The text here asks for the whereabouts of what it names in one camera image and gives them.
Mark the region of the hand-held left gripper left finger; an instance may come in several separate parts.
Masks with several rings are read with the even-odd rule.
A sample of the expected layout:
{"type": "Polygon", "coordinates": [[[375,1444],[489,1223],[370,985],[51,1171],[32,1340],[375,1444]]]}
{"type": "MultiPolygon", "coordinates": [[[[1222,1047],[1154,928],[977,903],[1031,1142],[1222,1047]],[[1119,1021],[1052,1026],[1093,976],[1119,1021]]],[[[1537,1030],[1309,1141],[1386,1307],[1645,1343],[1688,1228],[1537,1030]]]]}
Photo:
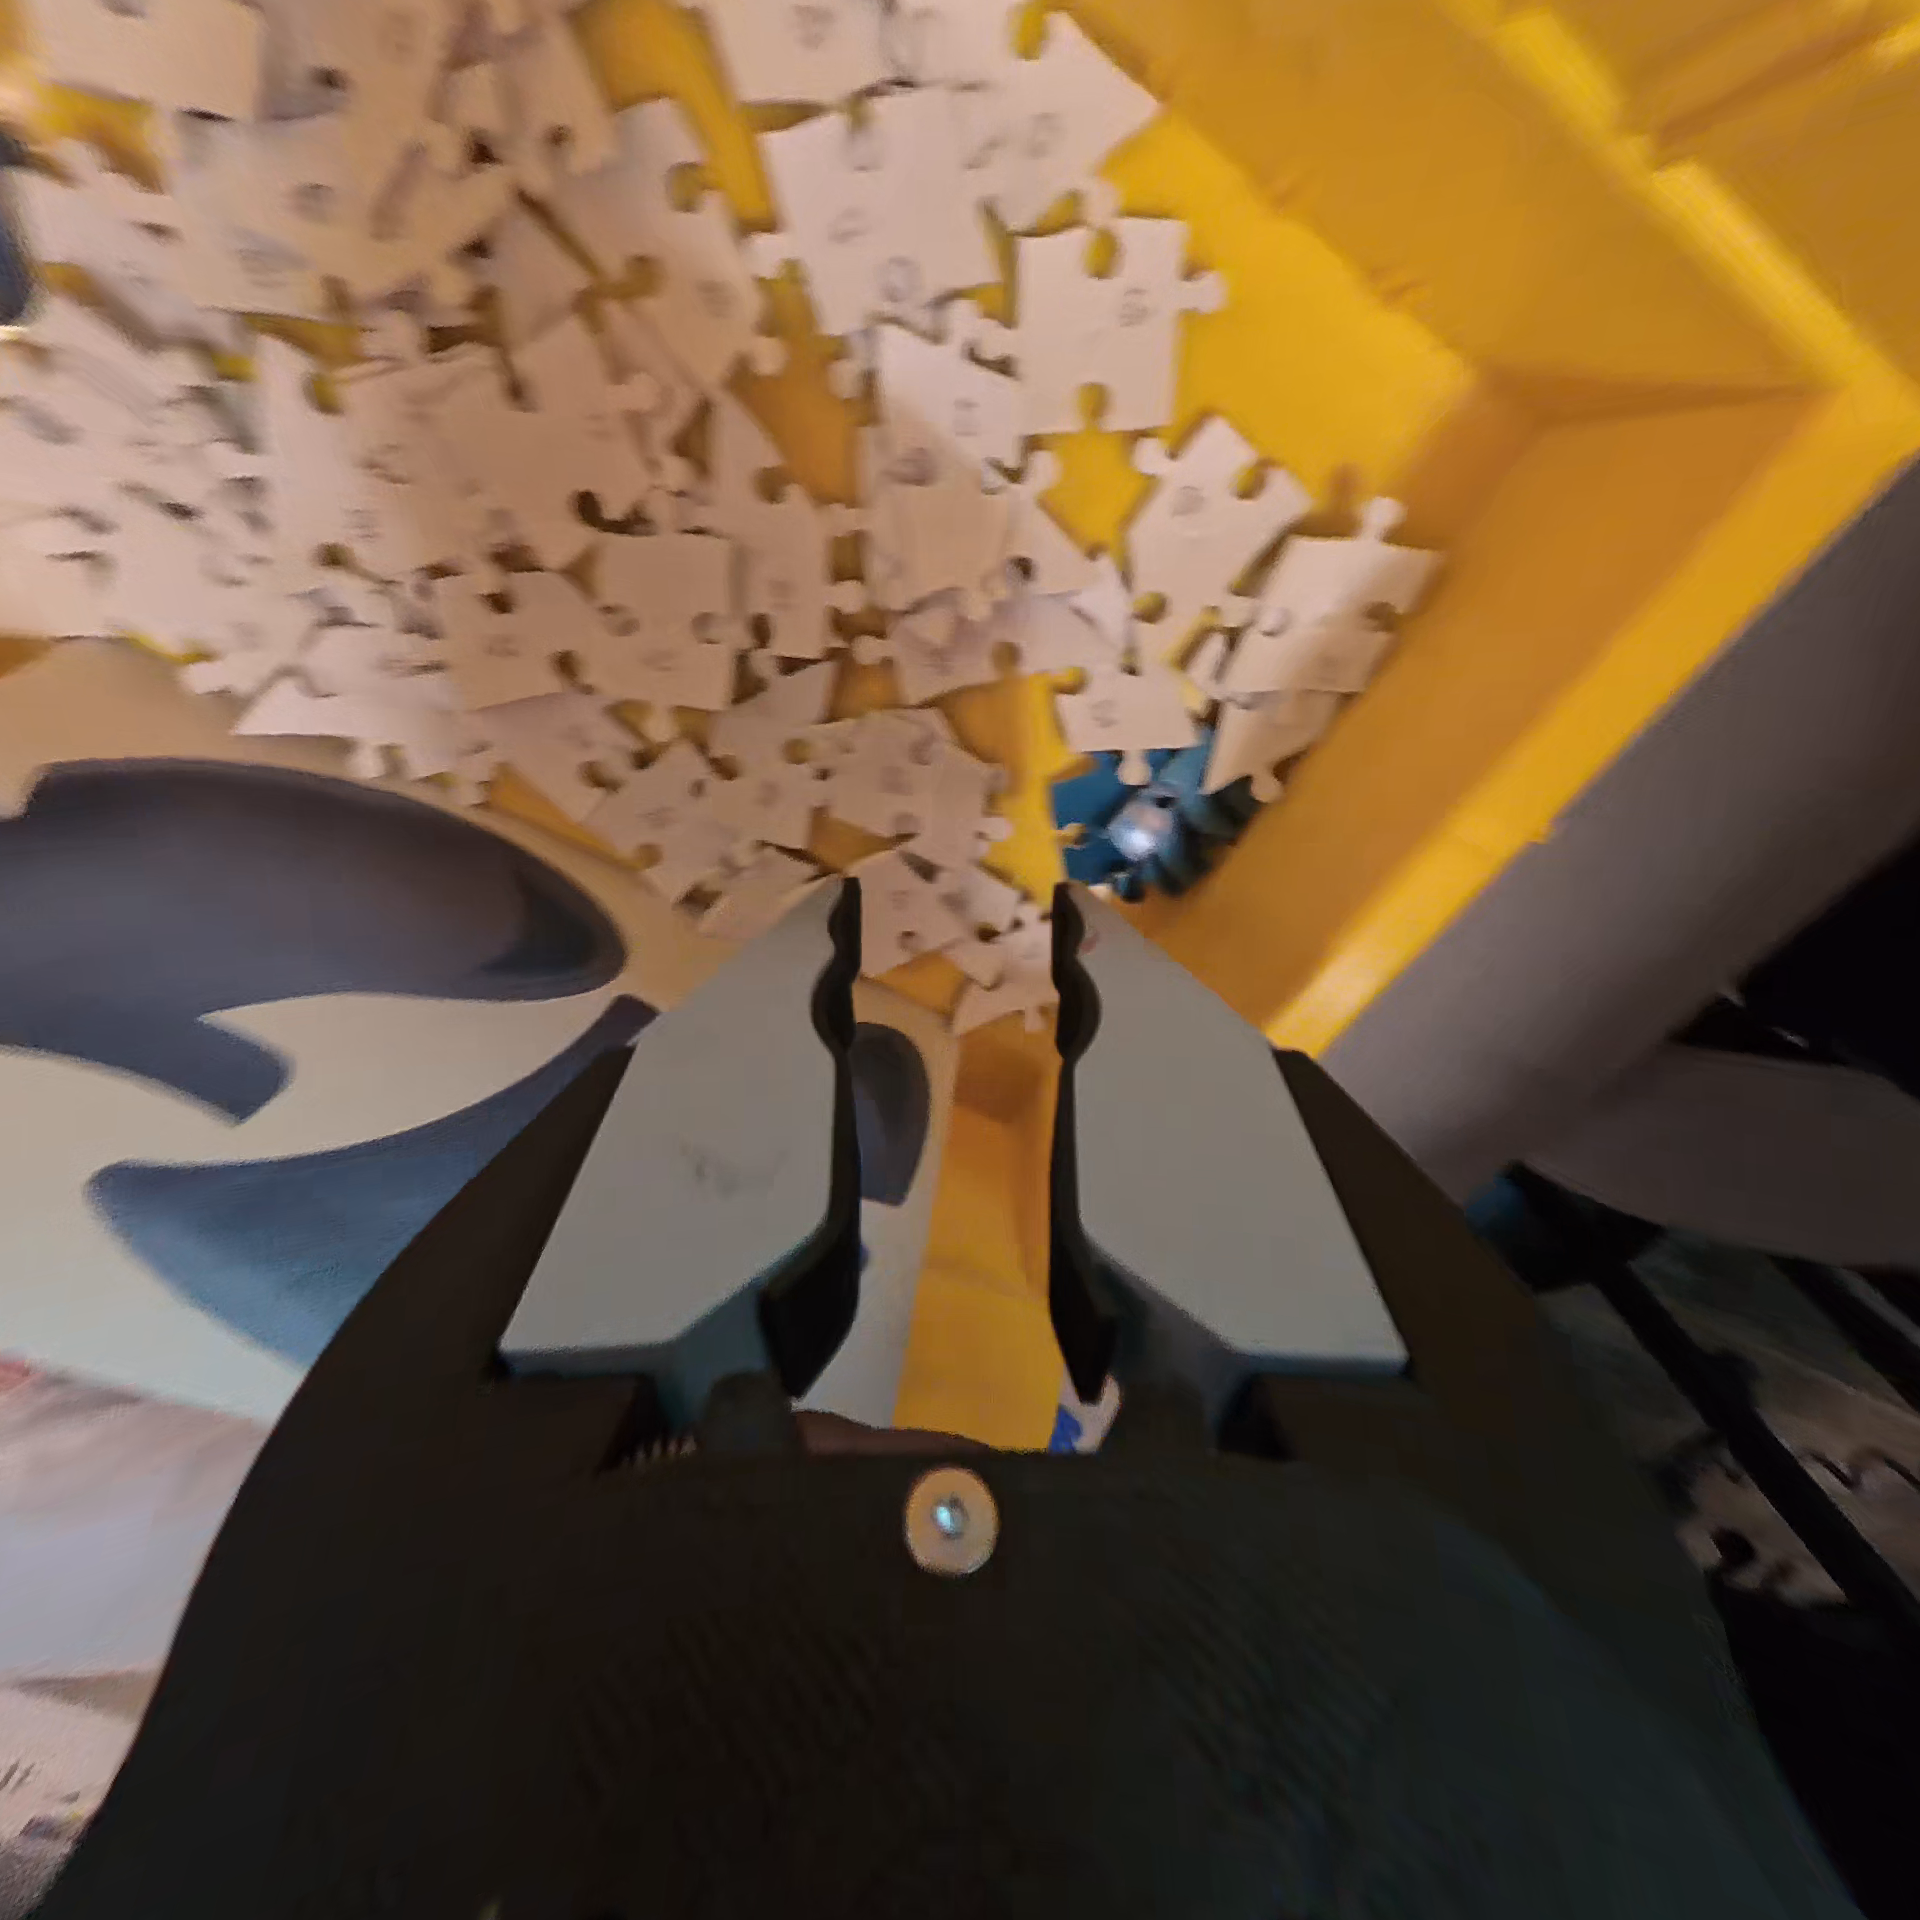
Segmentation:
{"type": "Polygon", "coordinates": [[[633,1044],[515,1316],[519,1379],[790,1401],[858,1309],[858,882],[814,888],[633,1044]]]}

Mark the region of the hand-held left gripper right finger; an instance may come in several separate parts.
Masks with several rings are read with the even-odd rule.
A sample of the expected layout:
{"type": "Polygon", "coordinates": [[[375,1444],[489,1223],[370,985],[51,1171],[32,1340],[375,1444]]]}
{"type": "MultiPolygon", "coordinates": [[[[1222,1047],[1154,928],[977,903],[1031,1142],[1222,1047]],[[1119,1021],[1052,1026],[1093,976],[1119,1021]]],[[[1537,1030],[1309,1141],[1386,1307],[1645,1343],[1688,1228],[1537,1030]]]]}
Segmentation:
{"type": "Polygon", "coordinates": [[[1411,1355],[1276,1047],[1110,903],[1052,903],[1049,1314],[1098,1401],[1401,1379],[1411,1355]]]}

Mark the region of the teal puzzle piece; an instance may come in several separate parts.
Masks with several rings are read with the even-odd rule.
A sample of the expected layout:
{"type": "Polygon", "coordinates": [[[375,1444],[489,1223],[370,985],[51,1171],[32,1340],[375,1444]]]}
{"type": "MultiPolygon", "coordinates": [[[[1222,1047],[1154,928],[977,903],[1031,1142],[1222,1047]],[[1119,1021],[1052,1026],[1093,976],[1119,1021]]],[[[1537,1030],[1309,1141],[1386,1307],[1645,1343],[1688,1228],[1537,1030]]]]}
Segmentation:
{"type": "Polygon", "coordinates": [[[1146,755],[1149,780],[1119,780],[1119,755],[1052,786],[1067,882],[1106,888],[1126,905],[1182,898],[1248,834],[1261,813],[1250,780],[1204,789],[1210,736],[1177,751],[1146,755]]]}

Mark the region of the pile of white puzzle pieces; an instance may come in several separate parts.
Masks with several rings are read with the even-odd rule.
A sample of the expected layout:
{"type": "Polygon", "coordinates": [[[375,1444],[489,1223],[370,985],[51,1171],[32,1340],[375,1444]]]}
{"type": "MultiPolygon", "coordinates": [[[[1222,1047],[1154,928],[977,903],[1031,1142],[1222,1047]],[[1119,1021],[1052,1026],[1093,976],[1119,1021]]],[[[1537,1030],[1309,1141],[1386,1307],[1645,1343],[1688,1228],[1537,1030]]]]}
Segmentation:
{"type": "Polygon", "coordinates": [[[4,2],[4,641],[140,641],[233,737],[538,794],[719,942],[852,859],[864,972],[1052,1020],[1012,672],[1088,771],[1210,736],[1261,806],[1443,555],[1223,415],[1226,308],[1119,219],[1158,103],[1020,2],[706,14],[772,223],[581,2],[4,2]]]}

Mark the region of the yellow plastic bin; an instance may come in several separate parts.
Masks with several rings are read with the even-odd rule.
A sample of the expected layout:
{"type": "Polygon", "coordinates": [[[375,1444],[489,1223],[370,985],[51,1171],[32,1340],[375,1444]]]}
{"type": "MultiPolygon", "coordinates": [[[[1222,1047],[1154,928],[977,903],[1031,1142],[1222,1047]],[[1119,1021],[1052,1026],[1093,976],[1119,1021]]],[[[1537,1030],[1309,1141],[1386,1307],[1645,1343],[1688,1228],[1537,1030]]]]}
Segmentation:
{"type": "MultiPolygon", "coordinates": [[[[1020,2],[1162,107],[1112,150],[1119,219],[1187,229],[1226,308],[1187,330],[1173,427],[1223,415],[1343,536],[1363,501],[1443,555],[1392,660],[1279,802],[1139,931],[1274,1042],[1318,1052],[1670,691],[1916,453],[1916,268],[1866,268],[1916,187],[1916,2],[1020,2]]],[[[706,14],[581,2],[612,107],[674,97],[741,226],[772,223],[706,14]]],[[[366,780],[316,737],[233,737],[140,641],[127,755],[316,771],[442,802],[674,916],[535,789],[366,780]]],[[[953,732],[1005,761],[995,872],[1039,885],[1056,761],[1016,672],[953,732]]],[[[871,976],[940,1068],[955,976],[871,976]]]]}

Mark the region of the printed card with blue shapes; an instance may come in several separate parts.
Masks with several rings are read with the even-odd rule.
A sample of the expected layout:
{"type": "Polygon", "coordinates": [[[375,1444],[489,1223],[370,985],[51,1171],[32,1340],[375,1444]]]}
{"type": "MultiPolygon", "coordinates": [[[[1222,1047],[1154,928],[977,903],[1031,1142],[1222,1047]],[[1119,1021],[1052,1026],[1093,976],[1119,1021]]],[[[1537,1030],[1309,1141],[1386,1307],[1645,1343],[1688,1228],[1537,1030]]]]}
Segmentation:
{"type": "MultiPolygon", "coordinates": [[[[515,1379],[515,1316],[692,961],[647,894],[375,785],[127,755],[133,660],[4,679],[4,1358],[268,1424],[515,1379]]],[[[887,1418],[940,1147],[863,1021],[858,1309],[807,1404],[887,1418]]]]}

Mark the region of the office chair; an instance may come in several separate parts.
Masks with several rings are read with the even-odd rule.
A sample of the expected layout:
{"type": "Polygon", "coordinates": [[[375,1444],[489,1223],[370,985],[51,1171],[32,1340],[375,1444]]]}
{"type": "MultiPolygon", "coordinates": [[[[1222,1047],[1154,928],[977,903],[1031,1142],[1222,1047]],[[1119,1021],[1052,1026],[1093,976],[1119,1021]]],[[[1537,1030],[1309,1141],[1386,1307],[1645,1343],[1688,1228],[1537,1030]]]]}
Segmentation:
{"type": "Polygon", "coordinates": [[[1916,1659],[1916,842],[1470,1219],[1718,1587],[1916,1659]]]}

